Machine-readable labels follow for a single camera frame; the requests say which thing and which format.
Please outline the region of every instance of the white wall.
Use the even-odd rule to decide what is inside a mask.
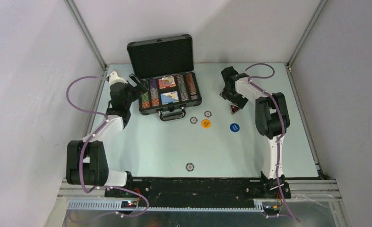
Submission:
[[[76,0],[107,63],[129,42],[189,33],[195,62],[286,62],[320,0]]]
[[[100,75],[63,0],[0,0],[0,226],[43,226],[87,115],[67,85]],[[96,81],[71,92],[90,108]]]
[[[372,226],[372,0],[329,1],[292,73],[353,226]]]

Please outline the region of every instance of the robotic arm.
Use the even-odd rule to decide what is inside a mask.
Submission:
[[[255,124],[260,135],[265,136],[266,149],[264,165],[261,172],[261,181],[266,184],[267,191],[278,187],[276,182],[277,166],[277,139],[276,136],[282,133],[282,127],[278,114],[271,113],[270,109],[275,109],[275,105],[269,96],[264,92],[252,86],[246,73],[239,74],[233,67],[225,68],[222,71],[222,77],[225,81],[225,87],[220,96],[227,99],[239,108],[243,108],[250,100],[255,104]],[[272,93],[282,114],[285,130],[290,125],[289,114],[287,111],[285,96],[282,93]],[[280,139],[280,161],[279,161],[279,179],[281,186],[284,184],[285,176],[282,169],[282,144]]]
[[[79,160],[84,143],[87,143],[83,161],[83,177],[85,185],[96,186],[124,186],[127,173],[110,169],[105,156],[103,141],[110,140],[122,131],[130,119],[130,106],[141,94],[147,92],[146,85],[134,76],[130,77],[136,82],[133,87],[128,81],[119,77],[116,71],[109,75],[111,100],[106,110],[107,118],[97,128],[100,130],[86,135],[81,140],[72,140],[68,144],[66,179],[69,184],[80,184]]]

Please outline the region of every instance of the table surface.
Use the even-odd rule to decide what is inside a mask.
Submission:
[[[182,119],[163,122],[158,114],[143,116],[138,111],[138,102],[130,108],[131,118],[126,128],[114,139],[104,141],[104,148],[110,168],[130,171],[133,176],[149,177],[260,177],[264,151],[260,149],[264,137],[255,127],[254,105],[247,105],[234,115],[230,103],[219,96],[225,83],[221,70],[234,66],[241,72],[249,63],[204,63],[194,64],[202,104],[186,109]],[[317,177],[318,173],[305,134],[303,123],[294,99],[293,91],[283,63],[271,63],[275,75],[270,79],[254,81],[270,92],[282,92],[286,97],[290,116],[290,127],[283,143],[282,165],[286,177]],[[129,79],[133,72],[131,65],[110,65],[108,75],[118,70]],[[271,70],[266,66],[255,66],[249,75],[267,76]],[[109,84],[105,83],[98,111],[105,113],[110,100]],[[207,119],[204,112],[212,116],[211,127],[205,129],[201,121]],[[190,118],[196,117],[197,124]],[[93,130],[102,121],[96,116]],[[240,125],[238,132],[232,132],[230,125]],[[186,165],[195,168],[188,172]]]

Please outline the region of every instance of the gray poker chip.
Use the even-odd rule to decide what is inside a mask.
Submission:
[[[191,117],[190,118],[190,122],[192,123],[192,124],[195,124],[195,123],[197,123],[197,117]]]
[[[212,113],[211,113],[211,111],[207,110],[207,111],[204,112],[204,115],[206,117],[210,117],[210,116],[212,116]]]
[[[191,171],[194,170],[194,165],[191,162],[189,162],[186,165],[186,169],[187,169],[187,171],[191,172]]]

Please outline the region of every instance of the poker chip case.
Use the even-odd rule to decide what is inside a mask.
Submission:
[[[127,45],[135,76],[148,85],[140,99],[142,115],[159,114],[162,121],[185,117],[186,108],[202,97],[193,72],[193,39],[185,34]]]

